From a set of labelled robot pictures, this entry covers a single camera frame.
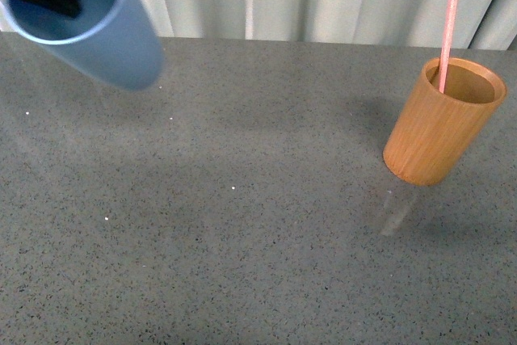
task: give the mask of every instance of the speckled countertop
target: speckled countertop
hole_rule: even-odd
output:
[[[510,95],[446,180],[381,151],[438,49],[164,40],[92,82],[0,35],[0,343],[517,343]]]

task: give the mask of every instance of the straw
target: straw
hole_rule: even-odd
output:
[[[458,0],[448,0],[445,28],[443,30],[442,54],[439,58],[439,91],[442,93],[445,92],[445,78],[447,77],[447,67],[449,65],[449,54],[452,44],[452,31],[454,30],[457,6]]]

